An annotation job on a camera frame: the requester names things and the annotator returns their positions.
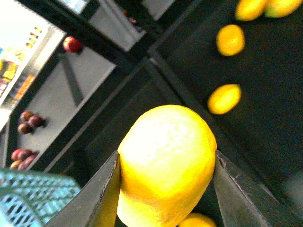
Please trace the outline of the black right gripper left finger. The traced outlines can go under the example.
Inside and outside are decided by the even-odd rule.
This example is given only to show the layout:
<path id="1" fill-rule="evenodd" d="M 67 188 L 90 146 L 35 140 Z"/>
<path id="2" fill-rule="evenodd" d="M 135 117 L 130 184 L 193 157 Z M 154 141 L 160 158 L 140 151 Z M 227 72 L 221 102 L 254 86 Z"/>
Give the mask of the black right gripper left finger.
<path id="1" fill-rule="evenodd" d="M 115 226 L 120 185 L 120 155 L 118 151 L 114 151 L 77 196 L 47 222 L 46 226 Z"/>

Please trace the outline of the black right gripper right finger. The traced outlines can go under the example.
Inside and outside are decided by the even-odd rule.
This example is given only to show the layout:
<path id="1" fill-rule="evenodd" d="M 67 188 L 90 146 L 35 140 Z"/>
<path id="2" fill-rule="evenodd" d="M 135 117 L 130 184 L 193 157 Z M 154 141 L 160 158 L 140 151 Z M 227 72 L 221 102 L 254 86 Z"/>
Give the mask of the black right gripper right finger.
<path id="1" fill-rule="evenodd" d="M 216 151 L 214 188 L 226 227 L 297 227 L 298 216 Z"/>

